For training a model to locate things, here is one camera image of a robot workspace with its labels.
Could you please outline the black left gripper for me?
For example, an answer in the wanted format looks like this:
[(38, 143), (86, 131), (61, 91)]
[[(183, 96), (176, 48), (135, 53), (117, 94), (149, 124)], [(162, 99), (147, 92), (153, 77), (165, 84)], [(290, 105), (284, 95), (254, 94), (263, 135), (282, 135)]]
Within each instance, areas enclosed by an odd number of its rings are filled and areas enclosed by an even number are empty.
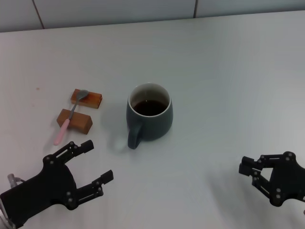
[(71, 141), (52, 156), (46, 156), (39, 174), (0, 195), (8, 219), (15, 226), (23, 226), (28, 219), (52, 205), (61, 204), (68, 210), (74, 210), (81, 204), (103, 196), (102, 185), (114, 179), (112, 170), (76, 188), (74, 178), (65, 165), (74, 157), (93, 149), (91, 140), (80, 146)]

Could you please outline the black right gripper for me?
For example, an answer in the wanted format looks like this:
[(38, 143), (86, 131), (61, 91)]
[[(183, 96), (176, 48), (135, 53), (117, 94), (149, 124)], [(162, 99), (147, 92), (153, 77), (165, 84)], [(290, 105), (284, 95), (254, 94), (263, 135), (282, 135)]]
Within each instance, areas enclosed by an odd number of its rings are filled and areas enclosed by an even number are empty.
[[(263, 168), (273, 168), (269, 181), (261, 175)], [(273, 206), (280, 207), (289, 199), (305, 200), (305, 169), (297, 163), (293, 152), (261, 155), (256, 161), (244, 156), (239, 173), (252, 177), (252, 185), (269, 198)]]

